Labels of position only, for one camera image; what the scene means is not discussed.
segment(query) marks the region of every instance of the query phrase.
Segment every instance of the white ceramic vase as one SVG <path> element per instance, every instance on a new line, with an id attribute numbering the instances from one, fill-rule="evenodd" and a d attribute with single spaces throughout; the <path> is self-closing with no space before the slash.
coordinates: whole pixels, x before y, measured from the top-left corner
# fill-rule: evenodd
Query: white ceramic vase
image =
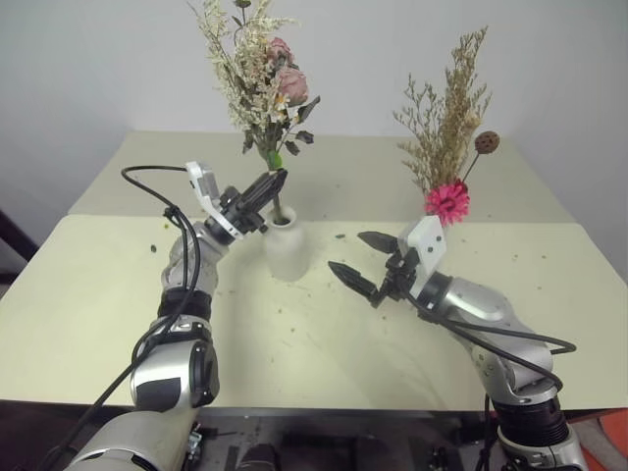
<path id="1" fill-rule="evenodd" d="M 282 206 L 282 214 L 289 219 L 285 225 L 273 222 L 273 211 L 268 214 L 264 234 L 264 253 L 273 277 L 284 282 L 295 282 L 307 272 L 310 263 L 305 229 L 296 212 Z"/>

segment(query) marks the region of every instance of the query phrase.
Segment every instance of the pink gerbera daisy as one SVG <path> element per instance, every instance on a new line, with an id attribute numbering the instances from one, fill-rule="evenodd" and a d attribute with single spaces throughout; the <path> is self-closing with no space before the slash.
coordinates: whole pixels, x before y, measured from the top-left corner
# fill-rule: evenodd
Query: pink gerbera daisy
<path id="1" fill-rule="evenodd" d="M 443 226 L 461 222 L 469 214 L 467 185 L 458 179 L 453 184 L 434 188 L 425 198 L 425 211 L 439 216 Z"/>

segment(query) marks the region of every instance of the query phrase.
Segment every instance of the pink flower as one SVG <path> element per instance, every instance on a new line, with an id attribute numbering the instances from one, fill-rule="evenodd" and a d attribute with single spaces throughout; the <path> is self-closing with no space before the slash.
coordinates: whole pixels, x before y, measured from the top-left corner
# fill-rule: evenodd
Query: pink flower
<path id="1" fill-rule="evenodd" d="M 453 184 L 434 188 L 425 198 L 425 211 L 438 215 L 443 226 L 461 222 L 462 217 L 469 214 L 467 185 L 458 179 Z"/>
<path id="2" fill-rule="evenodd" d="M 280 67 L 291 64 L 294 59 L 286 42 L 279 37 L 274 38 L 268 44 L 267 56 L 273 65 Z"/>
<path id="3" fill-rule="evenodd" d="M 289 106 L 297 106 L 307 100 L 307 82 L 302 71 L 284 67 L 278 73 L 279 92 L 289 98 Z"/>

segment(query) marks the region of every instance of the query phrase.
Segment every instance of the table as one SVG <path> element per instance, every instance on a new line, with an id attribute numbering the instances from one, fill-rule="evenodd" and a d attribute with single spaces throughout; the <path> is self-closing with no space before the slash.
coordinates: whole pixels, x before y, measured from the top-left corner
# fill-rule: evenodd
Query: table
<path id="1" fill-rule="evenodd" d="M 401 164 L 407 154 L 396 148 L 406 139 L 317 135 L 301 145 L 298 156 L 285 156 L 289 171 L 283 201 L 304 221 L 411 221 L 423 213 L 423 196 Z M 125 183 L 120 170 L 131 165 L 183 165 L 204 161 L 220 188 L 244 190 L 265 170 L 253 151 L 241 155 L 239 133 L 130 132 L 71 214 L 156 216 L 159 202 Z M 182 175 L 154 172 L 139 176 L 162 190 L 187 215 L 201 217 Z M 530 169 L 514 145 L 503 138 L 497 151 L 480 158 L 467 180 L 471 196 L 467 222 L 570 223 L 572 217 Z"/>
<path id="2" fill-rule="evenodd" d="M 307 223 L 312 266 L 293 284 L 268 275 L 259 235 L 234 244 L 213 304 L 214 405 L 480 409 L 484 391 L 451 336 L 406 303 L 373 310 L 326 266 L 346 261 L 379 280 L 385 256 L 354 235 L 404 225 Z M 156 217 L 62 220 L 0 301 L 0 399 L 92 402 L 154 319 L 176 236 Z M 626 286 L 580 226 L 468 223 L 447 243 L 444 273 L 500 290 L 533 330 L 579 346 L 555 358 L 565 409 L 628 405 Z M 108 403 L 130 404 L 128 385 Z"/>

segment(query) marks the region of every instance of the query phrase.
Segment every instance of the white wall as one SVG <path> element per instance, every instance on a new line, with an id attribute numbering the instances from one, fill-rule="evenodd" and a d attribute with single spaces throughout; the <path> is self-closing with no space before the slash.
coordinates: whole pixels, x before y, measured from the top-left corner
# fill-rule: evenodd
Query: white wall
<path id="1" fill-rule="evenodd" d="M 625 0 L 277 0 L 274 11 L 302 21 L 283 36 L 323 96 L 317 133 L 404 135 L 391 109 L 407 73 L 442 80 L 458 35 L 490 25 L 484 128 L 514 139 L 625 276 Z M 204 55 L 183 0 L 0 3 L 0 207 L 42 241 L 126 130 L 230 131 Z"/>

